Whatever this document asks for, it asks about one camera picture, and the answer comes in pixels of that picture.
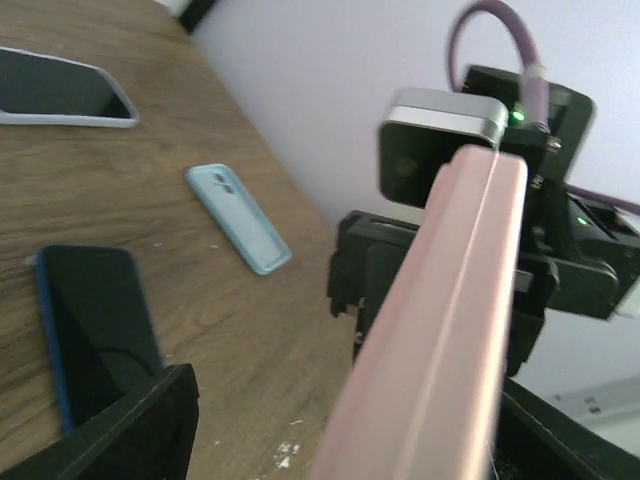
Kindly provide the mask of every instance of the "wood grain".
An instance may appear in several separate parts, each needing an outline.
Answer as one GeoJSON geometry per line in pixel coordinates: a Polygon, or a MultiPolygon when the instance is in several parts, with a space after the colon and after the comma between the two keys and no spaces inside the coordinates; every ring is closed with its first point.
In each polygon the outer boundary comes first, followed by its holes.
{"type": "Polygon", "coordinates": [[[167,363],[194,365],[189,478],[304,478],[353,331],[328,314],[321,218],[161,5],[4,0],[0,43],[105,68],[142,118],[124,130],[0,126],[0,470],[62,435],[25,259],[73,242],[132,251],[167,363]],[[281,270],[252,273],[187,188],[185,170],[212,162],[238,173],[289,243],[281,270]],[[300,452],[278,470],[282,442],[300,452]]]}

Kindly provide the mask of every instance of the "phone screen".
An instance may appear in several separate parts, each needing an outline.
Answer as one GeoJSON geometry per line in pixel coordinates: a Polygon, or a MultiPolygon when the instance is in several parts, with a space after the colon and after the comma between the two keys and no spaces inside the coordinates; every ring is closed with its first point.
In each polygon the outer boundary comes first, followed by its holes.
{"type": "Polygon", "coordinates": [[[163,369],[131,255],[49,246],[36,262],[65,430],[163,369]]]}
{"type": "Polygon", "coordinates": [[[0,72],[0,110],[6,113],[132,118],[93,68],[0,49],[0,72]]]}

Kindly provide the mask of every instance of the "purple cable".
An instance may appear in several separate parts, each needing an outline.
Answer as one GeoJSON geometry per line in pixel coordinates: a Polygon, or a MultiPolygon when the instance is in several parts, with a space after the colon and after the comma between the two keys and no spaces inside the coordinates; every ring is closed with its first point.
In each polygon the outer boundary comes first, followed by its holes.
{"type": "Polygon", "coordinates": [[[462,86],[455,81],[454,74],[460,32],[472,16],[481,12],[490,13],[504,23],[520,52],[523,72],[526,75],[520,88],[520,104],[525,114],[524,126],[539,128],[548,132],[549,86],[540,72],[541,63],[538,49],[520,16],[509,5],[500,0],[480,0],[470,5],[460,14],[449,37],[449,52],[447,56],[449,87],[454,92],[462,90],[462,86]]]}

